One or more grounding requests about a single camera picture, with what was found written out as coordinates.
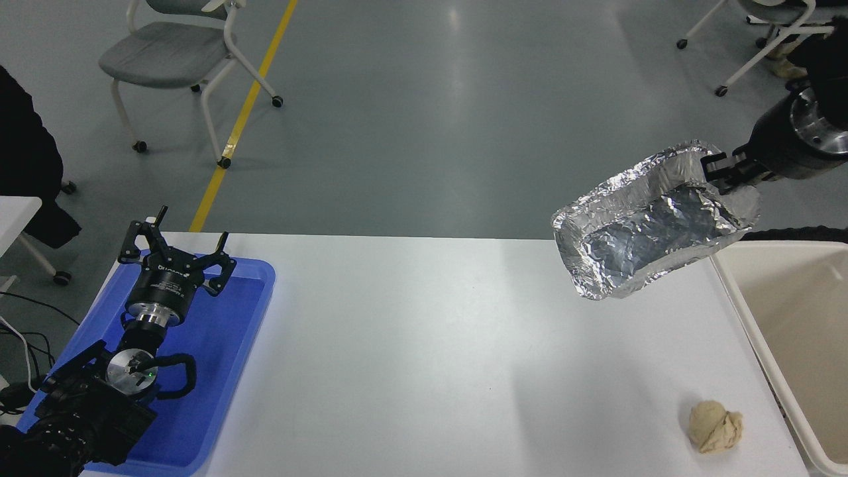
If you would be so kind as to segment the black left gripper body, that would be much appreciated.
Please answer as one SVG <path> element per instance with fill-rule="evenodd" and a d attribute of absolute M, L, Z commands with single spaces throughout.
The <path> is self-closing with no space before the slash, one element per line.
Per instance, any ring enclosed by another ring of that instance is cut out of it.
<path fill-rule="evenodd" d="M 185 317 L 202 283 L 203 272 L 190 270 L 176 259 L 169 262 L 148 254 L 140 262 L 140 275 L 128 296 L 127 311 L 139 316 L 158 306 L 168 309 L 173 317 Z"/>

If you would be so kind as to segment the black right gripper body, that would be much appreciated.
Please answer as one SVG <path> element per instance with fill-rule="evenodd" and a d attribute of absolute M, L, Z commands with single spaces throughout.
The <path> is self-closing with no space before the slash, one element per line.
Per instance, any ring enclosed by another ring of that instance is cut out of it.
<path fill-rule="evenodd" d="M 817 99 L 783 99 L 755 122 L 747 156 L 783 178 L 822 175 L 846 163 L 846 121 L 830 121 Z"/>

